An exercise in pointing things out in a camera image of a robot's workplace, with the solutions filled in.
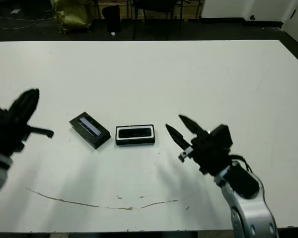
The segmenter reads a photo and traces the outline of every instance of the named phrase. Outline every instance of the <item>white table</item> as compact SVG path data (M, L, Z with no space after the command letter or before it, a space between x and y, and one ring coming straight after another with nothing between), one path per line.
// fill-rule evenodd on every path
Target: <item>white table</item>
M279 41L1 42L0 106L32 87L30 124L55 136L34 134L13 156L0 232L231 229L212 177L177 159L165 123L192 138L178 114L228 124L278 227L298 226L298 61ZM153 123L156 143L94 150L69 124L84 111L112 137Z

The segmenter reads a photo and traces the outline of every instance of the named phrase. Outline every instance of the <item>crack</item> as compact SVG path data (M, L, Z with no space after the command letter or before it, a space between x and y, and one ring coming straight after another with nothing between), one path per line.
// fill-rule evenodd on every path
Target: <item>crack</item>
M42 196L42 197L49 198L49 199L52 199L52 200L55 200L55 201L59 201L59 202L66 202L66 203L71 203L71 204L76 204L76 205L82 205L82 206L87 206L87 207L93 207L93 208L104 208L104 209L114 209L114 210L133 211L134 209L144 209L144 208L147 208L147 207L150 207L150 206L154 206L154 205L158 205L158 204L170 203L170 202L178 202L179 201L179 200L169 200L169 201L165 201L165 202L155 202L155 203L151 203L151 204L148 204L146 206L143 206L143 207L119 207L119 208L116 208L116 207L100 207L100 206L95 206L95 205L86 204L86 203L72 202L72 201L67 201L67 200L58 199L58 198L54 198L54 197L49 197L47 195L44 195L44 194L41 194L39 192L33 191L33 190L29 189L28 187L25 187L25 188L27 190L31 191L31 192L34 192L34 193ZM190 194L189 196L186 196L184 199L187 199L188 197L192 196L195 193L196 192Z

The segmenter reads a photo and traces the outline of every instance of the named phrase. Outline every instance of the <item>wire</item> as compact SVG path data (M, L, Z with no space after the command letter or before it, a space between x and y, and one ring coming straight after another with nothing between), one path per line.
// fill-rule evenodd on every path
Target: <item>wire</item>
M22 28L27 28L27 27L33 26L34 24L36 24L37 22L42 21L42 20L53 19L52 17L51 18L44 18L46 16L47 16L47 14L44 15L41 19L35 20L35 22L33 22L32 24L30 24L28 26L22 26L22 27L17 27L17 28L4 28L4 27L0 27L0 29L3 29L3 30L17 30L17 29L22 29Z
M9 19L9 20L18 20L18 21L40 21L40 20L50 20L50 19L52 19L52 17L51 18L45 18L45 19L17 19L17 18L8 18L8 17L1 17L0 16L0 18L3 18L3 19Z
M248 165L247 161L240 155L230 155L232 160L240 160L245 164L246 170L253 173L253 170L251 167Z

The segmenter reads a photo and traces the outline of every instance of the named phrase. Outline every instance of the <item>white wall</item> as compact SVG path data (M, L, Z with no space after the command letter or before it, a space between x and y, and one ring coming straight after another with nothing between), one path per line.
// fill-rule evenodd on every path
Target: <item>white wall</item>
M205 0L202 17L242 17L246 0Z
M202 17L244 17L285 22L298 0L204 0Z
M256 21L282 21L293 0L255 0L245 20L254 15Z

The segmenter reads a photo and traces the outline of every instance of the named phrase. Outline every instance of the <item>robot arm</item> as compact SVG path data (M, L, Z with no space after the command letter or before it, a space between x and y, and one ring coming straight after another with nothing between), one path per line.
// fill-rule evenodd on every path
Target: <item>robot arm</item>
M264 186L253 174L244 158L229 155L233 144L227 125L220 125L208 133L191 119L180 115L186 127L197 136L192 145L173 127L166 125L172 139L184 150L186 157L200 165L202 174L210 174L222 189L231 210L231 221L236 238L278 238L275 219L266 205ZM239 164L243 161L246 169Z
M10 156L21 152L31 133L43 134L51 138L53 131L31 127L27 124L39 101L39 90L24 92L9 110L0 109L0 189L7 178L7 171L12 164Z

